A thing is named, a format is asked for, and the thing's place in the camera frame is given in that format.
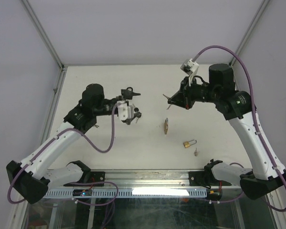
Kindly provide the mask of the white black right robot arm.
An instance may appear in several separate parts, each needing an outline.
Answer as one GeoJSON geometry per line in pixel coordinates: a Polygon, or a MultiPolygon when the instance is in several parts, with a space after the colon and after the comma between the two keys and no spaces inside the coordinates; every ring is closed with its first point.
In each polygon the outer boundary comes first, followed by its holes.
{"type": "Polygon", "coordinates": [[[181,81],[180,89],[168,98],[168,104],[186,110],[196,102],[213,103],[240,138],[249,157],[251,168],[231,166],[222,160],[211,160],[204,166],[204,178],[208,185],[225,181],[240,186],[251,200],[265,196],[286,183],[286,167],[280,162],[267,142],[253,110],[251,96],[235,88],[234,71],[224,63],[209,67],[209,81],[198,84],[199,65],[188,60],[181,66],[187,76],[181,81]]]}

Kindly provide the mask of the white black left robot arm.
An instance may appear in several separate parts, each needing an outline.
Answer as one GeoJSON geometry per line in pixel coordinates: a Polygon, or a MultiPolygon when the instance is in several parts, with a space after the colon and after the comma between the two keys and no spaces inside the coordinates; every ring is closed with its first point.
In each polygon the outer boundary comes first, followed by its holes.
{"type": "Polygon", "coordinates": [[[34,204],[41,200],[50,188],[63,185],[85,186],[90,181],[100,185],[100,180],[94,179],[91,169],[81,161],[73,161],[59,169],[50,169],[50,165],[75,141],[81,137],[99,153],[111,150],[115,138],[114,118],[130,125],[135,118],[140,118],[139,109],[129,103],[138,96],[132,87],[121,89],[121,94],[112,99],[106,99],[103,87],[93,83],[86,87],[78,104],[64,117],[63,122],[33,153],[20,162],[10,161],[7,174],[10,186],[7,199],[11,204],[20,201],[12,200],[11,192],[16,190],[25,201],[34,204]],[[99,149],[86,133],[97,123],[97,117],[110,116],[111,140],[107,149],[99,149]]]}

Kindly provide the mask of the black padlock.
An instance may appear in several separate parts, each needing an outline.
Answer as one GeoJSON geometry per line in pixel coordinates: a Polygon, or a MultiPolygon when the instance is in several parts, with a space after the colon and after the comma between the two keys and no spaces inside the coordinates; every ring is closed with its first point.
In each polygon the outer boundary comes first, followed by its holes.
{"type": "Polygon", "coordinates": [[[126,89],[124,89],[123,96],[127,100],[132,100],[132,98],[133,98],[133,88],[132,87],[127,87],[126,89]]]}

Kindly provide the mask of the black headed key pair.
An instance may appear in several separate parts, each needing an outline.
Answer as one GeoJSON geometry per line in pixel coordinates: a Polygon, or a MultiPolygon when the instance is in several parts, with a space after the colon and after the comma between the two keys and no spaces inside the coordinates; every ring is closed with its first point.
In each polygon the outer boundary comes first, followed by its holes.
{"type": "Polygon", "coordinates": [[[136,107],[134,104],[133,104],[133,108],[134,108],[134,118],[135,118],[135,123],[138,122],[139,118],[142,117],[142,113],[140,112],[139,108],[136,107]]]}

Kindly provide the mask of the medium brass padlock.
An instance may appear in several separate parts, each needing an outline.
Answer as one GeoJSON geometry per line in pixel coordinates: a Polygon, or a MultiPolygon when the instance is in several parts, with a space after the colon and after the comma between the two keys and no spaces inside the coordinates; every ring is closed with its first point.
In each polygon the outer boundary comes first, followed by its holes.
{"type": "Polygon", "coordinates": [[[167,117],[167,118],[165,119],[164,125],[163,125],[163,132],[164,132],[165,135],[167,135],[168,129],[169,129],[169,119],[168,119],[168,117],[167,117]]]}

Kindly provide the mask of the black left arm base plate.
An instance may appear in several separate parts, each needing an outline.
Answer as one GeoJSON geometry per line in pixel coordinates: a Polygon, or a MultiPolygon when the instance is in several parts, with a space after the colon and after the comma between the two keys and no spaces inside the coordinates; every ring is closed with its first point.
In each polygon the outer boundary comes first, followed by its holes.
{"type": "Polygon", "coordinates": [[[83,187],[91,186],[92,183],[105,181],[104,171],[88,171],[84,172],[79,181],[71,182],[63,185],[64,187],[83,187]]]}

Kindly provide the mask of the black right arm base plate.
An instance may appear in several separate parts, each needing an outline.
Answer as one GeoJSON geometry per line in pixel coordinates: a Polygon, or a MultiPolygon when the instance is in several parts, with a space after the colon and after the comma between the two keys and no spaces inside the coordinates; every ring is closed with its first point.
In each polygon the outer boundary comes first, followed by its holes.
{"type": "Polygon", "coordinates": [[[226,181],[219,181],[215,179],[211,172],[206,171],[189,171],[188,179],[190,186],[202,186],[205,188],[231,186],[232,184],[226,181]]]}

